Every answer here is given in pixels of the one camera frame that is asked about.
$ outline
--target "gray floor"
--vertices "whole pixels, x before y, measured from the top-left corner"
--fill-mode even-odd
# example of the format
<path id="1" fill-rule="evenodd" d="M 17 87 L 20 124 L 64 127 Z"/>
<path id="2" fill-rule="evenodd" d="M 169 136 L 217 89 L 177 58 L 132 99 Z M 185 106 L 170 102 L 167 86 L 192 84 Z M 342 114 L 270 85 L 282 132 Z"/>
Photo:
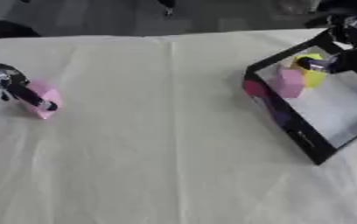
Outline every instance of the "gray floor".
<path id="1" fill-rule="evenodd" d="M 276 0 L 178 0 L 173 17 L 156 0 L 0 0 L 0 19 L 46 36 L 148 36 L 300 28 L 307 16 L 288 16 Z"/>

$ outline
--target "white table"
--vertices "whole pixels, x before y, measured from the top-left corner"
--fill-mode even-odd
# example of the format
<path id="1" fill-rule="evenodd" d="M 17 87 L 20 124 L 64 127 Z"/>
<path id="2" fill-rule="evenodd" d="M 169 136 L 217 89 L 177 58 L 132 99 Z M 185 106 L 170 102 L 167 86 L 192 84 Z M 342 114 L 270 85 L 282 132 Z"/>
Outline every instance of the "white table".
<path id="1" fill-rule="evenodd" d="M 357 142 L 313 166 L 240 90 L 318 32 L 0 40 L 66 104 L 0 108 L 0 223 L 357 224 Z"/>

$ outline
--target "robotic arm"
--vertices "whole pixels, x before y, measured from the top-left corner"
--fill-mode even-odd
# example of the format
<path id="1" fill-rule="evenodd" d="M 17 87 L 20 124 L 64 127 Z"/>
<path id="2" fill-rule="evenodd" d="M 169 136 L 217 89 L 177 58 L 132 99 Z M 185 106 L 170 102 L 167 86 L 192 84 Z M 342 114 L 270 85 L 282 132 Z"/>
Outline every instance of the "robotic arm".
<path id="1" fill-rule="evenodd" d="M 302 58 L 297 63 L 308 70 L 317 70 L 329 74 L 337 74 L 357 69 L 357 16 L 331 15 L 313 19 L 308 28 L 329 25 L 329 35 L 336 42 L 348 44 L 352 49 L 335 54 L 329 59 Z"/>

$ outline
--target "pink foam block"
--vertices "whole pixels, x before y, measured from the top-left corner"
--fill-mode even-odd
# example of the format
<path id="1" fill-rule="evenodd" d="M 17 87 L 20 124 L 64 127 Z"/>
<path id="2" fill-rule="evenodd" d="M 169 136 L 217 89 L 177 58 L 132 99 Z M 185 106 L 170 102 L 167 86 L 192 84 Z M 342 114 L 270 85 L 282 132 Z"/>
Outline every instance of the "pink foam block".
<path id="1" fill-rule="evenodd" d="M 53 86 L 43 82 L 42 80 L 32 80 L 27 87 L 36 92 L 42 99 L 50 102 L 55 102 L 59 108 L 63 106 L 63 101 L 61 100 L 59 92 Z M 22 101 L 22 104 L 26 107 L 27 110 L 42 119 L 48 119 L 56 112 L 42 111 L 25 101 Z"/>
<path id="2" fill-rule="evenodd" d="M 305 78 L 299 70 L 280 68 L 279 74 L 271 81 L 271 86 L 283 98 L 297 98 L 305 87 Z"/>

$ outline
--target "black frame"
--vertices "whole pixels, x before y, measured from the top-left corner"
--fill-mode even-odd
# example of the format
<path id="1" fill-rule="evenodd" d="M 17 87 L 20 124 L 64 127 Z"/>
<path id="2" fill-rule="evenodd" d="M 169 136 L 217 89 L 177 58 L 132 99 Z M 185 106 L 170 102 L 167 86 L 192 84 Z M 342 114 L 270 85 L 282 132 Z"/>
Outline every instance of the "black frame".
<path id="1" fill-rule="evenodd" d="M 313 46 L 320 47 L 329 54 L 340 53 L 343 51 L 342 48 L 333 43 L 331 37 L 328 35 L 328 32 L 323 31 L 315 38 L 249 66 L 243 81 L 255 81 L 262 85 L 273 106 L 276 107 L 278 111 L 283 111 L 290 117 L 290 120 L 287 123 L 279 124 L 279 126 L 297 143 L 298 146 L 300 146 L 313 163 L 321 165 L 328 158 L 351 143 L 354 139 L 338 149 L 333 147 L 298 112 L 296 112 L 287 101 L 280 97 L 279 94 L 275 93 L 274 90 L 272 90 L 271 87 L 269 87 L 256 73 L 265 67 L 275 64 L 278 61 L 296 53 L 300 53 Z"/>

